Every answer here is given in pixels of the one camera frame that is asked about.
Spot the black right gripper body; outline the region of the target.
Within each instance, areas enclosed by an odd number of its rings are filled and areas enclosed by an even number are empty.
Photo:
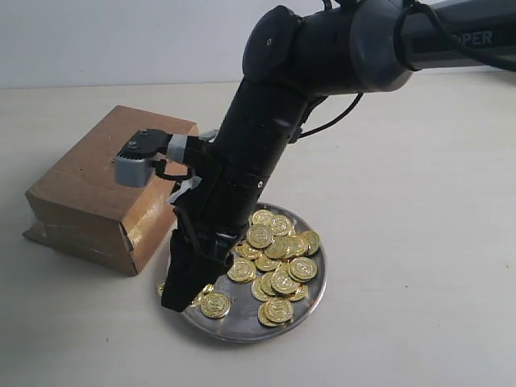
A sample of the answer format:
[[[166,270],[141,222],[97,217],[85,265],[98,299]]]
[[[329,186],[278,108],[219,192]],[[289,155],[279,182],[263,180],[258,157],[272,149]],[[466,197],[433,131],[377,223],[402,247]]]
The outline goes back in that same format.
[[[171,197],[177,229],[172,258],[227,258],[248,229],[268,176],[213,160],[184,162],[187,174]]]

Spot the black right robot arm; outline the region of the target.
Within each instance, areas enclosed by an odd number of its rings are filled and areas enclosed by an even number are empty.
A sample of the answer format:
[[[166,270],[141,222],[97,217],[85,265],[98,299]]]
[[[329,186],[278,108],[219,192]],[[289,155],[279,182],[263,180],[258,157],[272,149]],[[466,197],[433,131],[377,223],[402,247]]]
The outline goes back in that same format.
[[[286,146],[324,99],[390,92],[422,69],[515,69],[512,1],[342,1],[300,17],[277,6],[255,25],[241,81],[213,139],[174,135],[166,156],[188,175],[161,296],[183,311],[232,265],[232,248]]]

